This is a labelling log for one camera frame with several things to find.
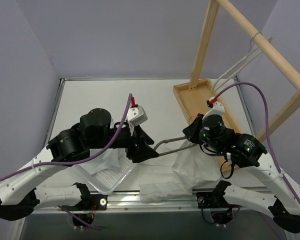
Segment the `grey hanger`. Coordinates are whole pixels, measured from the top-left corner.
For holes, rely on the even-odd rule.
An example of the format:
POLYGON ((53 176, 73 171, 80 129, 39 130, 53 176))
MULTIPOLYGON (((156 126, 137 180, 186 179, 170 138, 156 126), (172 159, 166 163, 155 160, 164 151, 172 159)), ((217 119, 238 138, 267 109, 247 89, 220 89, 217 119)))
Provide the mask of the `grey hanger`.
POLYGON ((159 141, 153 149, 156 152, 159 150, 158 155, 160 157, 163 157, 166 155, 188 150, 195 146, 196 144, 189 142, 185 136, 180 136, 180 137, 175 137, 170 139, 163 139, 159 141))

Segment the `white pleated skirt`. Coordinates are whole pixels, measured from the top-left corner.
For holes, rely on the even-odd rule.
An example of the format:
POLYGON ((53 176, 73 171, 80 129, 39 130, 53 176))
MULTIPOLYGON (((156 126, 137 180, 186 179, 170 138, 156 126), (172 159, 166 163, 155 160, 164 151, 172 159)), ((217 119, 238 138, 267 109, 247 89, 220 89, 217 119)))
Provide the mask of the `white pleated skirt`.
POLYGON ((139 194, 143 203, 191 196, 193 189, 221 178, 217 158, 195 147, 139 164, 139 194))

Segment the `cream wooden hanger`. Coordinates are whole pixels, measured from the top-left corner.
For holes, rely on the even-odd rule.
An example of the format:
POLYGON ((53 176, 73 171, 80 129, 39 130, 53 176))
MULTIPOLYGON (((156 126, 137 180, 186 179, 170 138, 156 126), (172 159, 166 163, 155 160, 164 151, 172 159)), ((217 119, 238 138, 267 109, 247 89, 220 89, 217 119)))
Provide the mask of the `cream wooden hanger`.
POLYGON ((214 93, 219 90, 223 85, 225 85, 230 79, 239 74, 247 65, 249 65, 262 53, 263 51, 260 50, 258 46, 255 46, 253 49, 251 48, 246 55, 244 55, 238 62, 236 62, 233 66, 227 69, 216 79, 215 83, 212 85, 210 92, 214 93))

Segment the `light blue white skirt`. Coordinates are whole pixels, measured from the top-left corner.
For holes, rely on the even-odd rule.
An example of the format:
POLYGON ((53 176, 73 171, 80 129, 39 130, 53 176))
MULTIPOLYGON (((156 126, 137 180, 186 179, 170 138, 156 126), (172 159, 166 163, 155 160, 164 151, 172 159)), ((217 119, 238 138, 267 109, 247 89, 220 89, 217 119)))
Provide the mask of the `light blue white skirt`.
POLYGON ((107 149, 100 156, 80 164, 80 166, 89 174, 94 175, 103 170, 119 170, 121 168, 119 157, 124 153, 123 149, 107 149))

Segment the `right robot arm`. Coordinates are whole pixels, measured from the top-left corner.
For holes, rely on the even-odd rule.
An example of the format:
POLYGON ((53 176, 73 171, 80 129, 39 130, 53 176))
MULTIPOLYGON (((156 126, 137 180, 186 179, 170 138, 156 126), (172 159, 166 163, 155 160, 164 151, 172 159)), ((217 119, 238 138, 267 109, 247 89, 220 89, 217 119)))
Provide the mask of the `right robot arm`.
POLYGON ((245 169, 270 190, 247 190, 223 178, 212 191, 215 205, 246 207, 271 217, 290 233, 300 233, 300 184, 277 169, 271 154, 256 138, 227 128, 218 114, 198 114, 182 132, 191 143, 211 148, 215 155, 224 157, 232 167, 245 169))

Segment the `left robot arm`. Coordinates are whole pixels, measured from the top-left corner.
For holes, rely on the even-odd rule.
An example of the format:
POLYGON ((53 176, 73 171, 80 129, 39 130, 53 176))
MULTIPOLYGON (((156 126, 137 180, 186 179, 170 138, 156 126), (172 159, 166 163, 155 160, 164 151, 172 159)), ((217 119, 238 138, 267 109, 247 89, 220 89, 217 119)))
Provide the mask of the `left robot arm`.
POLYGON ((128 121, 111 126, 112 116, 95 108, 80 117, 79 123, 61 131, 41 152, 23 166, 22 172, 0 181, 0 219, 16 221, 33 211, 55 206, 67 210, 88 210, 93 197, 84 183, 70 187, 46 188, 41 183, 76 162, 90 157, 90 151, 124 149, 133 163, 159 157, 151 148, 154 141, 137 125, 130 130, 128 121))

